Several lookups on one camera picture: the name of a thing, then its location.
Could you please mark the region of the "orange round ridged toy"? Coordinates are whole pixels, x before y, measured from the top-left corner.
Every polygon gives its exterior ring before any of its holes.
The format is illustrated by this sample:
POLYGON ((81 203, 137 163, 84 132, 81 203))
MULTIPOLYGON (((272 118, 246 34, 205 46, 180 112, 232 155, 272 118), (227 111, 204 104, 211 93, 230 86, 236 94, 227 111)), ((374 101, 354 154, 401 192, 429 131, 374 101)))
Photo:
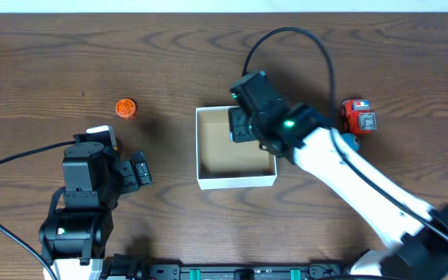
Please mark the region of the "orange round ridged toy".
POLYGON ((137 113, 136 102, 132 99, 119 100, 115 105, 115 112, 123 119, 132 119, 137 113))

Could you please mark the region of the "blue ball with eye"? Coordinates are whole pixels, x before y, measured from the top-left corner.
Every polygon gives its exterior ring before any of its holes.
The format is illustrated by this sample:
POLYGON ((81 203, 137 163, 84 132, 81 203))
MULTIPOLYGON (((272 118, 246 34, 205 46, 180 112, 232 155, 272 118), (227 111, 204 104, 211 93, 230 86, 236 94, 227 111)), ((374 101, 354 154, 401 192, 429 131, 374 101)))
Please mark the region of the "blue ball with eye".
POLYGON ((341 135, 341 137, 351 149, 353 149, 356 152, 359 151, 360 141, 356 135, 352 133, 344 133, 341 135))

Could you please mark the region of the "red toy truck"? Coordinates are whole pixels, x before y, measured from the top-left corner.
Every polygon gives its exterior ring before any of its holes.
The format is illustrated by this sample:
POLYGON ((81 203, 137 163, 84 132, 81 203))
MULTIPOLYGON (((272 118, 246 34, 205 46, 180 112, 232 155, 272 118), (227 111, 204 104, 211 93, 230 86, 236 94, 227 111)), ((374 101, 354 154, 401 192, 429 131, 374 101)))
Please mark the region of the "red toy truck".
POLYGON ((345 132, 365 135, 377 129, 376 114, 371 110, 368 100, 345 100, 341 105, 341 116, 345 132))

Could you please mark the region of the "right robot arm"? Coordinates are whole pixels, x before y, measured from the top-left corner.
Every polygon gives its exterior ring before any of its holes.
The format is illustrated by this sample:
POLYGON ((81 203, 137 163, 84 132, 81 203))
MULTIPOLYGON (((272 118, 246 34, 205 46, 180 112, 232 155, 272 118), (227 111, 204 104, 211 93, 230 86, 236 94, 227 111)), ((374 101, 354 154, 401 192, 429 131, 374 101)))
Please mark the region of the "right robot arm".
POLYGON ((448 274, 448 205, 433 208, 384 176, 314 109, 289 107, 264 72, 230 88, 239 125, 259 147, 314 175, 349 204, 384 244, 339 275, 345 279, 441 279, 448 274))

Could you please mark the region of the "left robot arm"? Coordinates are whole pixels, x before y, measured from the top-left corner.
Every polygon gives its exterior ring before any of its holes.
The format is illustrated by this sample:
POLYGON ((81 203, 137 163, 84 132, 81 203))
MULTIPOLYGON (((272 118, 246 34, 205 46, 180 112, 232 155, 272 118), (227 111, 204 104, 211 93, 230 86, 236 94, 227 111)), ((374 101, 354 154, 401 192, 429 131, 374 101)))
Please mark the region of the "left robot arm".
POLYGON ((64 151, 65 185, 39 232, 42 256, 59 279, 140 279, 140 265, 105 257, 119 197, 150 184, 143 151, 122 159, 110 130, 77 134, 64 151))

